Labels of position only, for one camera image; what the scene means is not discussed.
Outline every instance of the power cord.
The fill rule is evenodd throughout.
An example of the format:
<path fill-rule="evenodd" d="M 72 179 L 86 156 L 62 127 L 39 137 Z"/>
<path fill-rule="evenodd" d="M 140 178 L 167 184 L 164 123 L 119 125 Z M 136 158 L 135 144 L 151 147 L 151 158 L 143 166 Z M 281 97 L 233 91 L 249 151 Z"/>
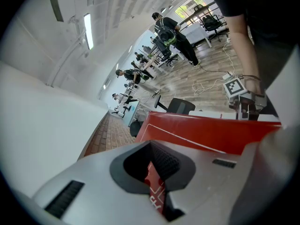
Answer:
<path fill-rule="evenodd" d="M 226 53 L 226 51 L 224 50 L 224 48 L 225 48 L 225 46 L 226 46 L 227 44 L 229 44 L 229 43 L 225 43 L 225 45 L 223 46 L 223 51 L 224 51 L 225 53 Z M 207 90 L 209 90 L 209 89 L 216 88 L 216 87 L 221 86 L 221 85 L 224 84 L 224 83 L 222 83 L 222 84 L 218 84 L 217 86 L 215 86 L 215 84 L 216 84 L 217 81 L 221 81 L 221 82 L 229 82 L 230 80 L 232 80 L 233 78 L 235 78 L 235 73 L 234 73 L 234 72 L 235 72 L 235 68 L 234 68 L 233 62 L 232 62 L 230 56 L 229 56 L 227 53 L 226 53 L 226 55 L 229 57 L 229 60 L 230 60 L 231 65 L 232 65 L 232 67 L 233 67 L 233 72 L 232 72 L 233 76 L 232 76 L 232 78 L 229 79 L 228 81 L 221 80 L 221 79 L 217 79 L 217 80 L 214 82 L 214 84 L 212 85 L 212 87 L 210 87 L 210 88 L 205 88 L 205 87 L 203 87 L 203 85 L 202 85 L 201 82 L 194 83 L 193 86 L 192 86 L 192 89 L 195 91 L 195 92 L 194 92 L 194 95 L 200 95 L 201 93 L 203 93 L 203 92 L 205 92 L 205 91 L 207 91 Z M 203 69 L 204 71 L 207 71 L 207 72 L 226 72 L 226 73 L 230 74 L 228 71 L 209 71 L 209 70 L 205 70 L 204 68 L 202 68 L 202 69 Z M 201 87 L 198 88 L 198 89 L 195 89 L 194 86 L 197 85 L 197 84 L 200 84 Z"/>

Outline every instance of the ceiling light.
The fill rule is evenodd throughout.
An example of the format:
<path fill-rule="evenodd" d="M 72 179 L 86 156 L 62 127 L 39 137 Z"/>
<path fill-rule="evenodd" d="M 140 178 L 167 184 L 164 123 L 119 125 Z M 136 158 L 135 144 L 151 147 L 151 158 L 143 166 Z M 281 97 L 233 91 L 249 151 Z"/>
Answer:
<path fill-rule="evenodd" d="M 90 23 L 90 14 L 87 13 L 84 17 L 84 25 L 85 25 L 85 36 L 88 44 L 88 48 L 91 50 L 94 47 L 93 37 L 92 37 L 92 27 Z"/>

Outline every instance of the red surface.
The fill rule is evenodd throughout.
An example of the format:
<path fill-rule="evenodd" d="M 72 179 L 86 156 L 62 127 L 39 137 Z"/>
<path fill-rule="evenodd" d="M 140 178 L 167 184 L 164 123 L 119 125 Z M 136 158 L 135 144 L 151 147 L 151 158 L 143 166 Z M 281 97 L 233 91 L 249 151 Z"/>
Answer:
<path fill-rule="evenodd" d="M 135 142 L 163 140 L 200 150 L 215 149 L 240 155 L 248 143 L 258 142 L 267 133 L 276 131 L 280 127 L 281 124 L 278 122 L 225 120 L 150 112 Z M 163 213 L 165 184 L 152 163 L 149 164 L 148 169 L 145 183 L 151 188 L 150 201 L 155 209 Z"/>

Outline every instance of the pipe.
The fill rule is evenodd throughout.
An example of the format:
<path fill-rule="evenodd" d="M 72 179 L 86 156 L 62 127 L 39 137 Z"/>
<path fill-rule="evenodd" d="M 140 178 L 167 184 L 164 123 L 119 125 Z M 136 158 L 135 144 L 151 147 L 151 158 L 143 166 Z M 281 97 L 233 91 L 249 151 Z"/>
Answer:
<path fill-rule="evenodd" d="M 83 29 L 83 32 L 76 38 L 75 42 L 64 52 L 64 54 L 62 55 L 61 59 L 56 64 L 53 72 L 51 73 L 51 75 L 50 75 L 50 77 L 49 77 L 48 82 L 46 83 L 46 85 L 48 85 L 48 86 L 50 85 L 51 87 L 53 87 L 53 84 L 55 82 L 57 74 L 60 72 L 61 68 L 63 67 L 63 65 L 65 64 L 66 60 L 71 55 L 71 53 L 80 44 L 81 37 L 85 34 L 85 32 L 86 32 L 86 30 Z"/>

